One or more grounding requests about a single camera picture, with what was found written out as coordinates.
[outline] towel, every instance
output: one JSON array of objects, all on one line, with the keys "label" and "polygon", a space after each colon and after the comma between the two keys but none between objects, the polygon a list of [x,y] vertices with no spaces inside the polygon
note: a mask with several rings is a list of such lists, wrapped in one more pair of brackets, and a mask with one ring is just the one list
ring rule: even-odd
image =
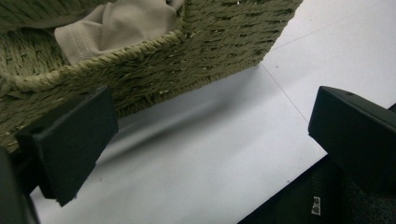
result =
[{"label": "towel", "polygon": [[79,21],[55,29],[71,64],[137,45],[177,28],[183,0],[119,0],[98,6]]}]

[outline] woven basket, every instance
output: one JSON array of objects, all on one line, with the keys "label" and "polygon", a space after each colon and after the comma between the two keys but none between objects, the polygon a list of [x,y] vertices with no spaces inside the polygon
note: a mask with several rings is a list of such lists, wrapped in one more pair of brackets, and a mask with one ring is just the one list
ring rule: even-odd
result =
[{"label": "woven basket", "polygon": [[[50,11],[63,6],[62,0],[57,1],[29,3]],[[82,2],[89,8],[104,1],[69,0],[72,7],[58,14],[70,13]],[[15,132],[69,98],[99,86],[110,87],[117,114],[123,117],[254,66],[301,2],[186,0],[174,32],[73,66],[64,65],[56,41],[43,31],[19,29],[0,35],[0,145],[15,150]],[[53,10],[21,21],[17,19],[22,11],[12,15],[13,10],[8,8],[8,22],[1,21],[0,30],[58,15]]]}]

